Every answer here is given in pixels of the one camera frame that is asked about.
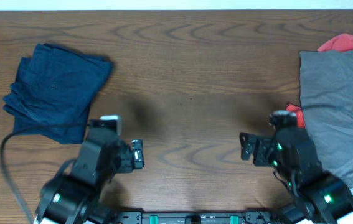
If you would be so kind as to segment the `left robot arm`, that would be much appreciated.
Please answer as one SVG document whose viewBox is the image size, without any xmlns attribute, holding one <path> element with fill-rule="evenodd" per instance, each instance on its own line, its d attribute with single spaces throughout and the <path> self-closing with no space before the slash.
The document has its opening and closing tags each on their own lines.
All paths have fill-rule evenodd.
<svg viewBox="0 0 353 224">
<path fill-rule="evenodd" d="M 65 162 L 42 188 L 35 223 L 113 223 L 116 212 L 100 203 L 116 174 L 144 167 L 143 141 L 125 143 L 108 128 L 90 128 L 76 159 Z"/>
</svg>

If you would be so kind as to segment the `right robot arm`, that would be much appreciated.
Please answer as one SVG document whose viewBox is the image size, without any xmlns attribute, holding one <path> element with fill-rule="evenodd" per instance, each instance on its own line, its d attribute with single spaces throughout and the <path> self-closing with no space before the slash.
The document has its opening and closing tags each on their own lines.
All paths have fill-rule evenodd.
<svg viewBox="0 0 353 224">
<path fill-rule="evenodd" d="M 322 168 L 313 140 L 304 129 L 284 127 L 271 137 L 240 133 L 241 158 L 272 167 L 293 204 L 273 213 L 271 223 L 353 221 L 353 195 L 338 177 Z"/>
</svg>

